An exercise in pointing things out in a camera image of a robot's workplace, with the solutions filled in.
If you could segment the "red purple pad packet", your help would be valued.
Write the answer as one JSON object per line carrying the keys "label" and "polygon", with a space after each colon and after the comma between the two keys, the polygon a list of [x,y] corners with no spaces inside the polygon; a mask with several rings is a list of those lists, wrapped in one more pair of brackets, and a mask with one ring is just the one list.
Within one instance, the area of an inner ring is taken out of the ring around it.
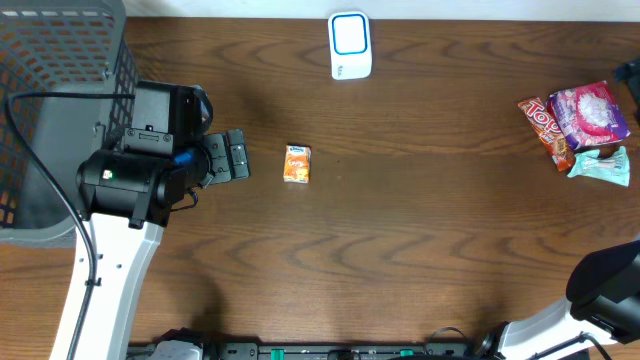
{"label": "red purple pad packet", "polygon": [[631,134],[606,81],[555,92],[546,107],[574,152],[617,143]]}

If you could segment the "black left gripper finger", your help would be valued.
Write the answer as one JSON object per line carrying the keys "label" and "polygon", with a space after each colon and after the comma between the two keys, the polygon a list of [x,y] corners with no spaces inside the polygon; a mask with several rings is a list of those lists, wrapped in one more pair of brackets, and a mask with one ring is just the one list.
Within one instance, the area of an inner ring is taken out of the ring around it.
{"label": "black left gripper finger", "polygon": [[203,186],[227,183],[232,180],[229,152],[226,138],[223,134],[211,134],[203,138],[204,146],[209,154],[209,170]]}
{"label": "black left gripper finger", "polygon": [[227,140],[233,172],[232,178],[234,180],[248,178],[250,176],[250,165],[243,131],[241,129],[228,131]]}

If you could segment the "orange Kleenex tissue pack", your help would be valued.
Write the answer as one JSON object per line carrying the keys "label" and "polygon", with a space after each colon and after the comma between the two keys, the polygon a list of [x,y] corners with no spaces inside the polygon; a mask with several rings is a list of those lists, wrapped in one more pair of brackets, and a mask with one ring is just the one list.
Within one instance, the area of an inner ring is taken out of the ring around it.
{"label": "orange Kleenex tissue pack", "polygon": [[283,169],[283,180],[291,183],[307,184],[310,181],[311,148],[287,145]]}

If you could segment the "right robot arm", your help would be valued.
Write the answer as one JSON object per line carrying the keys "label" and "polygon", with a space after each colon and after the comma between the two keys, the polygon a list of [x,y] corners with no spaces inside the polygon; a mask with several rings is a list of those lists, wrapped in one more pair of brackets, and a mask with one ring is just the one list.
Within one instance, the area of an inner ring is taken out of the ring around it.
{"label": "right robot arm", "polygon": [[[622,142],[631,134],[606,81],[519,102],[557,169],[622,187],[631,161]],[[474,359],[603,358],[611,344],[639,338],[639,244],[586,255],[573,270],[563,298],[535,315],[505,322],[470,351]]]}

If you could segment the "red snack bar wrapper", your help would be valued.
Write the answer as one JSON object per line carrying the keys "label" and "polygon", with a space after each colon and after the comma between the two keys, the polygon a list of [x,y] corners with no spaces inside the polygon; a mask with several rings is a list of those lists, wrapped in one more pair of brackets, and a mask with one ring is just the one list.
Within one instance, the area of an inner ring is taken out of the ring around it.
{"label": "red snack bar wrapper", "polygon": [[522,100],[518,103],[518,108],[530,122],[557,170],[563,172],[571,169],[575,164],[574,154],[555,118],[547,111],[541,99],[533,97]]}

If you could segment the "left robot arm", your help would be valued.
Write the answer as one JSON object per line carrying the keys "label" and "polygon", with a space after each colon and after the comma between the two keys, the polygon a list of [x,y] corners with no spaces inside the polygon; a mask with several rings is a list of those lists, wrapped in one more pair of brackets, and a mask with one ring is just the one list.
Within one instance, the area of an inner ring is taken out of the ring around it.
{"label": "left robot arm", "polygon": [[212,121],[202,88],[141,81],[121,149],[80,164],[74,267],[51,358],[124,358],[145,274],[179,202],[249,177],[243,132],[211,134]]}

